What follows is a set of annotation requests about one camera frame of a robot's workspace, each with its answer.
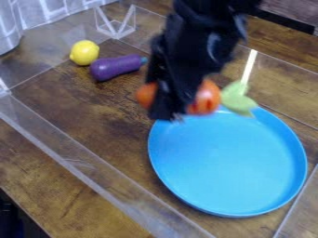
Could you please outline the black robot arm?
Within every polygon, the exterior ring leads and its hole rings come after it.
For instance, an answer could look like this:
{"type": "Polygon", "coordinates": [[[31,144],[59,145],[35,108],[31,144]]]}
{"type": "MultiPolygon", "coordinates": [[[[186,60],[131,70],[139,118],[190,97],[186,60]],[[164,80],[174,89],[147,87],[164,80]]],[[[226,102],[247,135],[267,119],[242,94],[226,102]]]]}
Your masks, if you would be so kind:
{"type": "Polygon", "coordinates": [[[203,78],[219,73],[247,38],[247,15],[262,0],[172,0],[164,30],[151,39],[146,81],[158,84],[148,117],[172,120],[194,102],[203,78]]]}

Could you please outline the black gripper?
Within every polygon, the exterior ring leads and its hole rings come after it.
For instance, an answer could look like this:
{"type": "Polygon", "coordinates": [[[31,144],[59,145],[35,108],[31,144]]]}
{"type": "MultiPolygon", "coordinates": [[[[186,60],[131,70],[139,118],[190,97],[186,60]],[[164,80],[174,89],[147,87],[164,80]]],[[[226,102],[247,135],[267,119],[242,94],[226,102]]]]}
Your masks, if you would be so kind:
{"type": "Polygon", "coordinates": [[[164,30],[151,40],[146,82],[158,84],[148,109],[152,120],[182,121],[183,102],[192,102],[210,73],[218,73],[246,38],[246,15],[212,16],[170,14],[164,30]]]}

